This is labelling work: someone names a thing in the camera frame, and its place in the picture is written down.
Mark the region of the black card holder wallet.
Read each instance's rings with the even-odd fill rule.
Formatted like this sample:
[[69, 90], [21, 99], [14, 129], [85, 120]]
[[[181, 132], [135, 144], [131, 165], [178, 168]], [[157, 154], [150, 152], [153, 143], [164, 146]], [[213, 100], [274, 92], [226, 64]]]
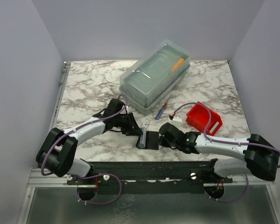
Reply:
[[142, 135], [138, 138], [136, 147], [138, 149], [158, 150], [159, 149], [159, 133], [156, 131], [148, 131], [147, 128], [141, 128]]

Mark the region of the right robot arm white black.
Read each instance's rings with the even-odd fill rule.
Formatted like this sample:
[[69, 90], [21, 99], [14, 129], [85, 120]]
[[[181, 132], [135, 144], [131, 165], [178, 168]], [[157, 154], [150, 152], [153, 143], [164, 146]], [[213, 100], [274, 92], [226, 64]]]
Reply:
[[206, 179], [215, 183], [229, 175], [252, 174], [264, 181], [274, 181], [280, 153], [258, 134], [247, 139], [228, 139], [204, 135], [199, 132], [184, 133], [176, 126], [165, 123], [159, 129], [159, 142], [163, 147], [177, 149], [185, 154], [218, 154], [227, 156], [205, 171]]

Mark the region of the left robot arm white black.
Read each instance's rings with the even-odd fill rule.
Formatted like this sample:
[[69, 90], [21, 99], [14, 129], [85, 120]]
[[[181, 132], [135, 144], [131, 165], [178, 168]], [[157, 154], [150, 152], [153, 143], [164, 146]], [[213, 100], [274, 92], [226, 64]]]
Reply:
[[41, 174], [78, 176], [83, 184], [90, 184], [94, 180], [92, 166], [75, 158], [77, 147], [95, 136], [112, 131], [113, 128], [119, 128], [119, 132], [125, 136], [141, 136], [143, 131], [126, 107], [127, 103], [112, 98], [105, 109], [86, 122], [66, 130], [56, 127], [51, 129], [36, 156]]

